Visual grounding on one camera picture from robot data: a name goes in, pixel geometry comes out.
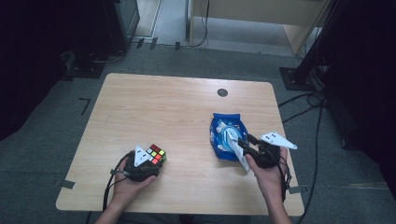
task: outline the table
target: table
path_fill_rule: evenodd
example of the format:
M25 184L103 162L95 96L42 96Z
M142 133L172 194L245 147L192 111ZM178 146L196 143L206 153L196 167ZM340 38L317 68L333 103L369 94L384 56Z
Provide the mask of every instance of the table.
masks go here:
M284 24L294 54L298 54L332 0L212 0L209 18ZM194 17L205 17L208 0L191 0L190 45Z
M220 97L218 89L228 95ZM241 114L256 136L271 131L285 136L270 83L108 75L66 177L76 185L61 189L57 208L101 211L110 170L136 145L155 144L166 151L167 161L127 211L266 215L253 173L216 157L209 142L214 112ZM297 186L291 157L288 163L291 185ZM285 205L291 216L304 211L299 193L287 194Z

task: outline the person's left hand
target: person's left hand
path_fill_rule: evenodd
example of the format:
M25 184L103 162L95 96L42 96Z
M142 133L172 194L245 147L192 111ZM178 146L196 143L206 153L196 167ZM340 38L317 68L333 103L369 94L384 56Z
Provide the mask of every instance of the person's left hand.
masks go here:
M126 158L120 165L119 170L123 171L125 163L129 159ZM155 179L156 176L152 175L143 182L134 182L128 178L124 179L126 176L120 173L117 173L115 176L115 182L120 181L114 185L113 198L110 203L115 204L119 209L124 210L139 194L139 192L150 185Z

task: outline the blue plastic bag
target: blue plastic bag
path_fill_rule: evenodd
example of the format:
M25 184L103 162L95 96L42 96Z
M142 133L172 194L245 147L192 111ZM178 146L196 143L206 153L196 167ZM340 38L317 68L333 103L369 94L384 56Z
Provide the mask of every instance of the blue plastic bag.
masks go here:
M218 114L213 113L210 124L210 144L215 150L216 156L221 160L239 161L233 150L227 144L225 130L233 129L238 137L247 141L248 130L241 121L240 114Z

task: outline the carpeted floor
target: carpeted floor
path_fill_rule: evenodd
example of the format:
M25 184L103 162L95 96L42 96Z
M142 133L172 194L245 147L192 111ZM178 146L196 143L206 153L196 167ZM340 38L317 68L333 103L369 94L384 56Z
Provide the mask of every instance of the carpeted floor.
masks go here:
M278 67L297 67L297 57L211 49L149 45L131 46L115 63L108 63L99 79L59 81L24 126L0 142L0 223L85 223L87 212L65 212L55 207L95 99L109 73L176 77L205 77L270 82L279 103L304 93L286 91ZM87 110L84 99L92 99ZM309 105L305 98L282 106L282 119ZM315 170L315 134L319 109L284 125L287 137L299 146L291 152L302 194L307 203ZM340 146L331 112L324 108L318 133L318 176L303 223L395 223L396 203L377 165L360 151ZM93 213L91 223L99 216ZM267 223L254 217L252 223Z

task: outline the hand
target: hand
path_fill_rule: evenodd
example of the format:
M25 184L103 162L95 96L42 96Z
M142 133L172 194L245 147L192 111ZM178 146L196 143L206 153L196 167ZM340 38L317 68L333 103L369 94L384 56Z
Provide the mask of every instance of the hand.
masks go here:
M285 161L287 161L288 150L281 147L280 156L283 157ZM275 197L282 199L281 174L277 166L268 169L262 169L256 164L250 155L247 154L246 158L248 166L256 176L257 183L259 184L260 191L262 192L262 196L265 198L265 200ZM280 167L282 169L283 175L286 173L287 169L286 165L282 164L285 163L285 161L280 159Z
M120 165L119 170L123 171L123 168L125 166L125 163L129 159L126 158ZM111 199L110 203L116 204L120 206L120 208L123 210L125 209L133 200L134 198L139 194L139 192L150 185L155 179L156 176L152 175L143 182L134 182L131 181L130 179L126 178L125 175L117 173L115 175L115 181L120 181L114 185L114 191L113 191L113 197Z

